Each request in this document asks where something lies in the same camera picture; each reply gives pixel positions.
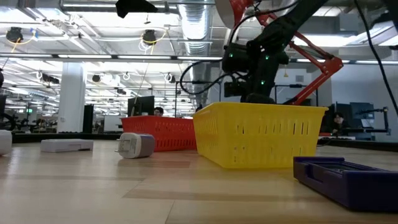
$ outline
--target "purple case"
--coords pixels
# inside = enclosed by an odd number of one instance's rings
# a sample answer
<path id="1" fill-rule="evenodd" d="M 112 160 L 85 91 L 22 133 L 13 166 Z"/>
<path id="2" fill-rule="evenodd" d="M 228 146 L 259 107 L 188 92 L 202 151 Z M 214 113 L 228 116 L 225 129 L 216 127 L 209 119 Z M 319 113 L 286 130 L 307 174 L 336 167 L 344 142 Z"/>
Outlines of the purple case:
<path id="1" fill-rule="evenodd" d="M 344 158 L 295 157 L 294 177 L 350 210 L 398 212 L 398 172 Z"/>

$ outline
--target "ventilation duct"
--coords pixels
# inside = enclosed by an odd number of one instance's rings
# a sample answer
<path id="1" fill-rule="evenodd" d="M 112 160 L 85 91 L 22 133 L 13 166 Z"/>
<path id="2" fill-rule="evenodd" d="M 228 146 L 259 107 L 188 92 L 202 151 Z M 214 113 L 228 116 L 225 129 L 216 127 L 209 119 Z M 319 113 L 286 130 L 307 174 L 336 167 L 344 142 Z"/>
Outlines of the ventilation duct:
<path id="1" fill-rule="evenodd" d="M 210 27 L 210 6 L 202 4 L 181 4 L 178 5 L 182 17 L 181 26 L 183 37 L 186 40 L 205 40 L 209 36 Z M 210 45 L 208 43 L 186 42 L 185 48 L 189 56 L 209 55 Z M 199 64 L 193 67 L 189 73 L 191 81 L 210 81 L 210 66 Z M 203 89 L 203 85 L 192 85 L 193 91 Z M 196 96 L 196 104 L 205 105 L 207 92 Z"/>

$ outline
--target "yellow plastic basket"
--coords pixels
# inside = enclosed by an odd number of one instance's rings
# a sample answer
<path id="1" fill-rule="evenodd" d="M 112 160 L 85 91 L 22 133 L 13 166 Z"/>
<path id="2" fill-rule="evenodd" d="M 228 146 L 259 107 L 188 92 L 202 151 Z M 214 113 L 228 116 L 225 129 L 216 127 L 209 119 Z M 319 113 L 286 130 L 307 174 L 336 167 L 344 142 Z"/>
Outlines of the yellow plastic basket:
<path id="1" fill-rule="evenodd" d="M 213 103 L 193 116 L 198 153 L 225 168 L 292 167 L 314 156 L 327 108 Z"/>

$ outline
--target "desk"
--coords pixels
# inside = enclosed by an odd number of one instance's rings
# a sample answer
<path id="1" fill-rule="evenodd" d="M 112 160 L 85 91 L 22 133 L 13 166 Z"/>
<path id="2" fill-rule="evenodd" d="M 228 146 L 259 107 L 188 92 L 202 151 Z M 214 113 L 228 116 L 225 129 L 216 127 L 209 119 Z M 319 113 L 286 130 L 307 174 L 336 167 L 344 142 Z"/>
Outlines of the desk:
<path id="1" fill-rule="evenodd" d="M 347 211 L 297 182 L 292 169 L 226 170 L 195 151 L 123 159 L 117 141 L 62 154 L 13 146 L 0 159 L 2 223 L 398 223 L 395 214 Z M 324 146 L 317 155 L 398 170 L 394 152 Z"/>

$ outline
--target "red plastic basket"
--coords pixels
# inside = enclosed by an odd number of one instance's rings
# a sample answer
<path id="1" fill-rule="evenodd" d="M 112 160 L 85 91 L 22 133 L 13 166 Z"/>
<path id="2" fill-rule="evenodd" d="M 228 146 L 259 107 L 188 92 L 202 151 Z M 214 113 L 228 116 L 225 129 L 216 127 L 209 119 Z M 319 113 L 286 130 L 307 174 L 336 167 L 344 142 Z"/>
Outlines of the red plastic basket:
<path id="1" fill-rule="evenodd" d="M 196 149 L 192 119 L 158 116 L 122 118 L 125 133 L 151 134 L 155 137 L 155 152 Z"/>

